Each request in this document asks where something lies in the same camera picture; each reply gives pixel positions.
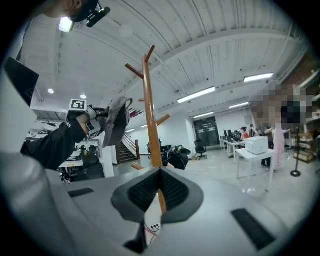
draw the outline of pink dress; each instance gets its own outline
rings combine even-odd
[[[281,123],[275,124],[273,143],[275,150],[275,169],[277,170],[281,168],[282,153],[285,150],[285,136],[281,127]]]

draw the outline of white ceiling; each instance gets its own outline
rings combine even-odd
[[[142,56],[150,59],[153,102],[159,116],[185,110],[190,116],[229,109],[268,90],[266,81],[243,78],[274,72],[283,78],[306,51],[302,32],[273,3],[264,0],[100,0],[111,12],[93,28],[76,24],[58,30],[59,19],[37,17],[22,49],[22,62],[40,74],[41,107],[65,108],[70,99],[87,96],[106,107],[119,93],[143,98]],[[129,25],[133,34],[120,35]],[[177,99],[208,87],[216,92],[178,104]],[[144,103],[134,108],[144,110]]]

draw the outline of glass door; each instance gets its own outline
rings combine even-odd
[[[197,139],[201,139],[207,146],[220,145],[216,118],[214,116],[194,121],[193,124]]]

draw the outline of fluorescent light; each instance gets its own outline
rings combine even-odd
[[[233,105],[233,106],[230,106],[229,109],[245,106],[245,105],[248,105],[248,104],[249,104],[249,102],[241,103],[241,104],[238,104],[238,105]]]
[[[212,93],[212,92],[214,92],[215,90],[216,90],[215,87],[211,87],[211,88],[209,88],[209,89],[205,89],[205,90],[202,90],[202,91],[198,91],[198,92],[196,92],[196,93],[194,93],[194,94],[191,94],[191,95],[189,95],[189,96],[187,96],[187,97],[178,99],[178,102],[179,102],[179,103],[183,103],[183,102],[192,100],[192,99],[194,99],[194,98],[200,97],[200,96],[202,96],[202,95]]]
[[[60,24],[59,24],[59,30],[65,33],[69,33],[73,27],[74,22],[72,22],[68,17],[61,18]]]
[[[201,118],[201,117],[212,115],[212,114],[213,114],[213,112],[210,112],[210,113],[206,113],[206,114],[197,115],[194,118]]]
[[[272,78],[273,76],[274,76],[274,73],[266,73],[266,74],[258,74],[258,75],[246,76],[243,79],[243,82],[244,83],[248,83],[248,82],[252,82],[252,81]]]

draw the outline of floor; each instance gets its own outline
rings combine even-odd
[[[234,159],[229,159],[224,150],[212,150],[206,153],[207,159],[190,160],[186,172],[195,172],[209,179],[218,179],[230,183],[240,189],[243,193],[246,189],[246,178],[237,179],[237,165]],[[136,161],[143,167],[151,167],[151,160],[142,155],[141,160]],[[247,162],[239,160],[240,176],[247,173]],[[262,205],[273,211],[289,228],[303,221],[313,202],[318,196],[320,177],[315,174],[320,168],[320,162],[314,161],[309,164],[299,161],[298,170],[300,177],[292,177],[290,172],[295,169],[296,160],[293,159],[293,152],[283,154],[282,167],[278,169],[272,179],[270,191],[266,192],[269,181],[269,172],[260,167],[260,163],[254,163],[253,171],[256,176],[250,180],[249,194]],[[131,167],[131,162],[114,166],[115,175],[123,175],[129,172],[136,172]],[[158,197],[156,196],[152,205],[145,214],[145,221],[148,227],[160,223],[161,209]],[[150,243],[153,235],[147,232],[147,241]]]

